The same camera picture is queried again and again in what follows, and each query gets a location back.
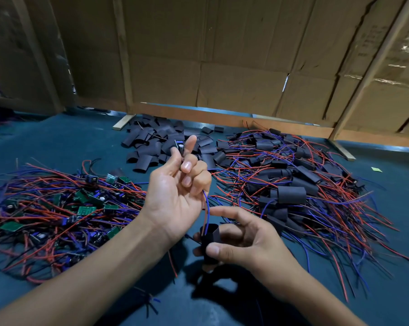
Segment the hand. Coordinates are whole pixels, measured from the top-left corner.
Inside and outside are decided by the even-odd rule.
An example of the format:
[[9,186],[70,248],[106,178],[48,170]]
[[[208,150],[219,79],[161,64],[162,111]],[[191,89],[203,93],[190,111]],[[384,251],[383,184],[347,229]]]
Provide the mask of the hand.
[[177,148],[171,148],[171,157],[150,175],[146,201],[139,218],[151,222],[161,231],[166,249],[185,235],[204,206],[212,176],[207,164],[191,154],[197,137],[185,142],[184,161]]
[[[224,243],[210,243],[206,253],[221,263],[238,264],[259,280],[281,300],[305,274],[292,253],[284,245],[274,227],[240,207],[217,206],[210,214],[237,220],[240,225],[220,225],[221,240]],[[194,235],[200,241],[199,233]],[[200,247],[193,251],[195,256],[203,253]],[[210,271],[216,266],[203,265]]]

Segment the left hand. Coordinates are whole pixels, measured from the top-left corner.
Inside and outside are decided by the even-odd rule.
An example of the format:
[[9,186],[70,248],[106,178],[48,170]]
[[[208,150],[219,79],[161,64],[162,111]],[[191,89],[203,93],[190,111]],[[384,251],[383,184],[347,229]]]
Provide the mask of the left hand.
[[197,141],[190,136],[185,142],[184,161],[177,148],[171,148],[171,157],[150,175],[146,200],[139,218],[151,222],[160,230],[166,249],[169,249],[198,218],[209,193],[212,176],[207,164],[191,154]]

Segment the pile of wires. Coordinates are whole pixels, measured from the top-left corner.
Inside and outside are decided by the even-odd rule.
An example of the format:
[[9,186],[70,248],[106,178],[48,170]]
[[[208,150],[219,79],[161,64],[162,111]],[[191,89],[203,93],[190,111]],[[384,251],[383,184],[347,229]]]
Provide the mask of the pile of wires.
[[409,261],[388,246],[379,226],[398,230],[378,212],[365,182],[338,164],[327,146],[274,129],[237,133],[217,144],[220,151],[213,159],[220,167],[211,171],[220,193],[210,194],[209,204],[239,206],[266,219],[282,237],[303,247],[309,272],[308,252],[330,259],[346,300],[347,285],[355,296],[348,268],[365,292],[369,287],[360,271],[365,261],[392,277],[378,260],[388,254],[376,247]]
[[121,170],[106,178],[35,165],[0,186],[0,270],[42,283],[102,246],[141,210],[145,191]]

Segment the forearm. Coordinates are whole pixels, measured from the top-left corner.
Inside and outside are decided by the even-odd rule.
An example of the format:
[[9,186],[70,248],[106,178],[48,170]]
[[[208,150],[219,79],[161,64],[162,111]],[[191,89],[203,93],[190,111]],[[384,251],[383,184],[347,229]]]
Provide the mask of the forearm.
[[285,293],[286,300],[314,326],[366,325],[304,269],[287,284]]
[[89,257],[0,310],[0,325],[92,325],[163,256],[159,240],[137,217]]

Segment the blue-green floor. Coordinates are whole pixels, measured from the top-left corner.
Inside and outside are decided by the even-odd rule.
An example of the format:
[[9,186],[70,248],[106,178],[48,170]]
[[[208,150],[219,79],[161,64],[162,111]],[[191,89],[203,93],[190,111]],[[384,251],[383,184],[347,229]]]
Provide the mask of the blue-green floor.
[[[33,158],[51,168],[63,172],[74,173],[84,159],[101,160],[95,164],[94,171],[107,173],[121,167],[126,175],[136,182],[145,182],[147,174],[137,174],[132,171],[133,164],[126,164],[126,154],[129,152],[120,146],[126,136],[126,131],[111,129],[119,118],[93,113],[79,115],[60,114],[41,122],[11,123],[0,128],[0,131],[10,132],[0,139],[0,173],[16,169],[16,158],[19,165],[36,164]],[[238,129],[227,129],[232,133]],[[409,153],[372,149],[367,145],[343,143],[357,158],[355,162],[340,162],[354,176],[360,176],[374,181],[368,185],[374,190],[378,209],[394,222],[400,232],[384,229],[390,246],[409,256]],[[371,167],[380,168],[383,172],[372,171]],[[189,231],[193,234],[203,223],[203,215]],[[140,282],[145,288],[157,296],[161,303],[154,303],[158,310],[155,314],[151,309],[146,317],[146,307],[136,305],[138,301],[130,296],[123,297],[101,323],[122,325],[260,325],[261,312],[266,325],[276,325],[291,316],[291,309],[279,305],[267,296],[259,300],[248,297],[245,281],[240,285],[228,279],[216,282],[218,288],[208,286],[206,291],[194,291],[191,277],[199,268],[200,259],[192,255],[196,244],[184,240],[175,246],[175,261],[181,271],[173,281],[173,273],[167,258],[164,258]],[[304,250],[293,244],[288,246],[306,267]],[[321,257],[310,254],[310,270],[313,276],[321,281],[329,290],[343,300],[342,290],[332,264]],[[390,257],[382,263],[394,274],[394,279],[386,278],[379,270],[366,263],[362,275],[366,279],[370,293],[356,290],[357,298],[350,296],[348,306],[370,325],[409,325],[409,263],[400,258]],[[0,307],[26,293],[32,285],[12,279],[0,273]]]

